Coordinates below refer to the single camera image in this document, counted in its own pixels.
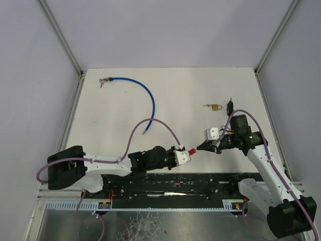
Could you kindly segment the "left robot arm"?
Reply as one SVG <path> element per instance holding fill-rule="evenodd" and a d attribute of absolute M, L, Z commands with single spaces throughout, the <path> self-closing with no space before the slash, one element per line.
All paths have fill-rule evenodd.
<path fill-rule="evenodd" d="M 61 190 L 75 186 L 91 193 L 103 189 L 103 175 L 127 176 L 178 165 L 175 151 L 184 151 L 182 145 L 172 146 L 169 150 L 155 146 L 151 150 L 128 154 L 121 162 L 87 154 L 82 146 L 73 146 L 51 155 L 47 163 L 67 159 L 48 167 L 48 189 Z"/>

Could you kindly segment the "small brass padlock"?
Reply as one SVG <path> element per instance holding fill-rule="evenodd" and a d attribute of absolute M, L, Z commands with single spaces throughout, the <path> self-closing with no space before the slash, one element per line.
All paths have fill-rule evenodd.
<path fill-rule="evenodd" d="M 223 107 L 219 104 L 212 104 L 211 108 L 213 111 L 221 110 Z"/>

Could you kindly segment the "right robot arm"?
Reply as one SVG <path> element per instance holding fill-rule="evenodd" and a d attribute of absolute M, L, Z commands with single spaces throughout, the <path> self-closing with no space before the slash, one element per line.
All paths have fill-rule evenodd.
<path fill-rule="evenodd" d="M 197 146 L 197 150 L 216 154 L 234 148 L 242 151 L 256 167 L 268 189 L 260 187 L 246 173 L 234 176 L 233 186 L 264 213 L 273 235 L 283 238 L 311 230 L 315 240 L 318 240 L 318 232 L 313 223 L 317 208 L 315 200 L 311 196 L 303 196 L 290 181 L 272 155 L 262 128 L 253 132 L 248 124 L 248 117 L 258 123 L 245 110 L 233 111 L 225 125 L 231 128 L 231 134 L 227 134 L 226 129 L 222 132 L 217 128 L 207 129 L 205 140 Z"/>

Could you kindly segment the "black padlock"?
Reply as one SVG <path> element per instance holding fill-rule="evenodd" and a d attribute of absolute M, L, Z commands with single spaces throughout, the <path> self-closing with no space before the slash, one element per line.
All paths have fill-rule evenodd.
<path fill-rule="evenodd" d="M 234 111 L 234 103 L 232 99 L 230 99 L 226 105 L 226 113 L 228 116 L 230 116 Z"/>

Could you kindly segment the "red cable padlock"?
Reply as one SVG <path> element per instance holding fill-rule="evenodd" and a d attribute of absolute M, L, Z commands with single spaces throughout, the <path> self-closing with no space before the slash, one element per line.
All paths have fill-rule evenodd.
<path fill-rule="evenodd" d="M 193 155 L 193 154 L 195 154 L 196 152 L 197 152 L 196 149 L 191 149 L 191 150 L 189 150 L 189 154 L 190 154 L 190 155 Z"/>

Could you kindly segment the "blue cable lock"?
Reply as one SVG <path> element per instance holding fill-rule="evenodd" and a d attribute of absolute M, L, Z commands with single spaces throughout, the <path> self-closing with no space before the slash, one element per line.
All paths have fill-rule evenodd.
<path fill-rule="evenodd" d="M 121 81 L 128 81 L 128 82 L 132 82 L 135 84 L 138 84 L 139 86 L 141 86 L 150 96 L 151 102 L 152 102 L 152 113 L 151 113 L 151 119 L 154 119 L 154 115 L 155 115 L 155 100 L 153 97 L 153 94 L 151 93 L 151 91 L 141 82 L 131 79 L 131 78 L 126 78 L 126 77 L 105 77 L 105 78 L 101 78 L 105 80 L 105 83 L 108 82 L 112 82 L 114 80 L 121 80 Z M 150 128 L 151 124 L 152 124 L 153 120 L 150 120 L 145 128 L 145 130 L 143 131 L 142 135 L 144 135 Z"/>

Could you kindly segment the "keys of blue cable lock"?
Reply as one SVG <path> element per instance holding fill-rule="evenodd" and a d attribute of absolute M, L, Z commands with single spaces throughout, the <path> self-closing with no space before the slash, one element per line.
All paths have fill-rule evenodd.
<path fill-rule="evenodd" d="M 99 79 L 99 82 L 100 82 L 100 88 L 102 88 L 102 86 L 103 86 L 104 83 L 105 83 L 105 80 L 104 80 L 104 79 Z"/>

